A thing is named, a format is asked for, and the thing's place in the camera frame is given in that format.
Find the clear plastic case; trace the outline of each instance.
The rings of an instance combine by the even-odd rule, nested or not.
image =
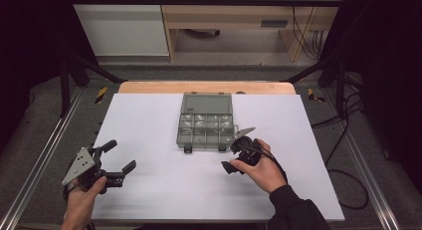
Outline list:
[[[180,111],[177,145],[185,152],[193,148],[227,149],[235,133],[230,94],[185,94]]]

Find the cable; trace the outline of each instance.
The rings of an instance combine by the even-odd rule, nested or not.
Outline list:
[[[368,205],[368,203],[369,203],[369,193],[368,193],[368,190],[366,189],[365,185],[359,179],[357,179],[355,176],[353,176],[353,175],[351,175],[351,174],[349,174],[349,173],[347,173],[345,171],[338,170],[338,169],[333,169],[332,168],[332,169],[327,169],[326,171],[327,172],[337,172],[337,173],[341,173],[341,174],[346,175],[347,177],[349,177],[349,178],[353,179],[354,181],[356,181],[362,187],[363,191],[365,192],[365,201],[364,201],[364,203],[362,205],[357,206],[357,207],[350,206],[350,205],[347,205],[347,204],[341,202],[340,200],[338,200],[338,203],[341,206],[346,207],[346,208],[349,208],[349,209],[352,209],[352,210],[362,210],[363,208],[365,208]]]
[[[299,44],[301,45],[302,49],[304,50],[305,55],[307,55],[307,57],[308,57],[308,58],[310,58],[310,59],[314,59],[314,60],[316,60],[317,58],[316,58],[315,54],[313,54],[313,57],[310,57],[310,55],[308,54],[308,52],[310,52],[310,53],[311,53],[311,49],[310,49],[310,47],[308,46],[307,40],[305,39],[305,36],[304,36],[304,34],[302,33],[301,27],[299,27],[299,24],[298,24],[298,22],[297,22],[297,20],[296,20],[295,6],[292,6],[292,10],[293,10],[293,34],[295,35],[296,39],[298,40]],[[302,40],[304,40],[304,43],[305,43],[305,46],[306,46],[306,47],[307,47],[307,49],[308,49],[308,52],[307,52],[307,50],[304,48],[304,45],[302,44],[301,40],[298,38],[298,35],[296,35],[295,26],[298,26],[298,29],[299,29],[298,31],[299,31],[299,33],[300,33],[300,34],[301,34],[301,36],[302,36]]]
[[[349,95],[345,100],[348,102],[351,97],[356,96],[356,95],[359,95],[359,92],[355,92],[355,93]],[[350,105],[350,107],[346,106],[344,108],[346,110],[346,115],[352,115],[355,112],[359,111],[361,109],[361,107],[359,107],[358,109],[355,109],[355,110],[351,111],[350,113],[348,113],[348,111],[351,110],[357,104],[361,104],[361,101],[357,101],[357,102],[353,103],[352,105]],[[343,119],[344,118],[341,117],[341,115],[335,115],[335,116],[333,116],[333,117],[331,117],[329,119],[323,120],[321,122],[313,123],[311,125],[311,127],[312,128],[322,127],[322,126],[325,126],[325,125],[328,125],[328,124],[333,124],[333,123],[339,122],[339,121],[341,121]]]
[[[351,175],[350,173],[347,173],[347,172],[342,171],[342,170],[339,170],[339,169],[333,169],[333,168],[332,168],[332,169],[329,169],[329,168],[327,168],[327,167],[328,167],[328,163],[329,163],[329,161],[331,160],[332,156],[335,154],[335,152],[336,152],[336,150],[337,150],[337,148],[338,148],[339,144],[341,143],[341,140],[344,138],[345,134],[347,133],[348,123],[349,123],[349,121],[348,121],[348,117],[349,117],[349,112],[348,112],[348,110],[349,110],[352,106],[354,106],[354,105],[357,105],[357,104],[361,103],[361,101],[357,101],[357,102],[353,103],[350,107],[348,107],[348,101],[349,101],[349,99],[350,99],[351,97],[353,97],[353,96],[356,96],[356,95],[359,95],[359,92],[355,92],[355,93],[353,93],[353,94],[349,95],[346,99],[344,99],[344,109],[346,110],[346,112],[345,112],[345,116],[344,116],[344,119],[345,119],[345,121],[346,121],[346,123],[345,123],[345,127],[344,127],[344,130],[343,130],[343,132],[342,132],[342,134],[341,134],[340,138],[339,138],[339,139],[338,139],[338,141],[335,143],[334,147],[332,148],[331,152],[329,153],[328,158],[325,160],[324,165],[325,165],[325,168],[326,168],[327,172],[337,172],[337,173],[344,174],[344,175],[346,175],[347,177],[349,177],[349,178],[351,178],[351,179],[355,180],[355,181],[356,181],[356,182],[357,182],[357,183],[358,183],[358,184],[362,187],[362,189],[363,189],[363,191],[364,191],[364,193],[365,193],[365,201],[364,201],[364,203],[363,203],[362,205],[360,205],[360,206],[350,206],[350,205],[347,205],[347,204],[345,204],[344,202],[342,202],[340,199],[338,199],[338,203],[339,203],[341,206],[345,207],[345,208],[352,209],[352,210],[361,210],[361,209],[364,209],[364,208],[368,205],[368,203],[369,203],[369,194],[368,194],[368,190],[366,189],[366,187],[364,186],[364,184],[363,184],[363,183],[362,183],[359,179],[357,179],[355,176]]]

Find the human hand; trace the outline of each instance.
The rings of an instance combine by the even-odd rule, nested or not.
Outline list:
[[[257,141],[263,149],[271,151],[270,146],[263,140],[257,139]],[[261,189],[268,193],[287,184],[280,169],[272,160],[264,155],[261,156],[260,161],[255,166],[251,166],[238,159],[232,159],[230,163],[237,169],[248,174]]]
[[[94,203],[97,195],[106,186],[106,177],[99,178],[96,183],[84,192],[80,187],[76,187],[69,193],[68,208],[62,230],[83,230],[91,221]]]

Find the white table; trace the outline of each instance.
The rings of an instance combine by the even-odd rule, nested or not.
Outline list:
[[[123,188],[98,197],[97,220],[139,222],[263,222],[274,215],[268,193],[247,175],[227,174],[221,161],[231,151],[194,149],[176,144],[182,94],[116,94],[95,146],[111,139],[117,146],[103,154],[103,169],[120,171],[135,159],[137,168]],[[233,95],[234,122],[255,126],[248,134],[272,147],[289,184],[311,199],[327,221],[344,220],[323,166],[302,100],[297,95]]]

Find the desk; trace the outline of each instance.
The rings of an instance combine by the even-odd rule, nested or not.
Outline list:
[[[265,222],[270,219],[274,207],[268,194],[248,176],[227,174],[223,169],[220,162],[235,157],[231,151],[194,149],[192,154],[185,154],[177,148],[183,95],[127,93],[127,88],[140,84],[153,85],[126,83],[114,95],[95,144],[117,141],[112,151],[103,154],[103,168],[107,171],[119,171],[133,159],[137,168],[126,177],[123,188],[109,189],[106,195],[98,197],[93,219],[131,222]],[[214,83],[202,84],[205,87]],[[180,85],[185,92],[189,83],[157,85]],[[248,136],[262,137],[272,146],[298,196],[312,199],[326,220],[344,220],[301,97],[233,95],[232,101],[235,123],[240,128],[256,127]]]
[[[294,18],[292,7],[266,6],[184,6],[162,5],[164,28],[170,59],[173,61],[178,30],[180,29],[277,29],[283,38],[284,46],[291,61],[296,61],[304,45],[304,38],[293,33]],[[297,7],[296,22],[305,35],[307,42],[314,30],[329,31],[337,12],[335,7]],[[276,25],[268,27],[265,21],[274,21]]]

